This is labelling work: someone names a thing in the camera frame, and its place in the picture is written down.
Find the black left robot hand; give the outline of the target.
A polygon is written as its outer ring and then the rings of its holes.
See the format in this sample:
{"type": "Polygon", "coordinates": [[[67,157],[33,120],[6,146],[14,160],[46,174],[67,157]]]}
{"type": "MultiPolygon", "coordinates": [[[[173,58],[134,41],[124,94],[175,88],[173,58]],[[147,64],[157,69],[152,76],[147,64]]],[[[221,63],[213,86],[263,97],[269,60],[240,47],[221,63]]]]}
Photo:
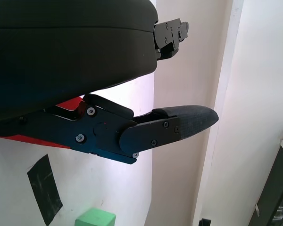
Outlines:
{"type": "Polygon", "coordinates": [[[205,106],[135,116],[95,95],[156,70],[187,38],[149,0],[0,0],[0,137],[22,135],[133,164],[219,117],[205,106]]]}

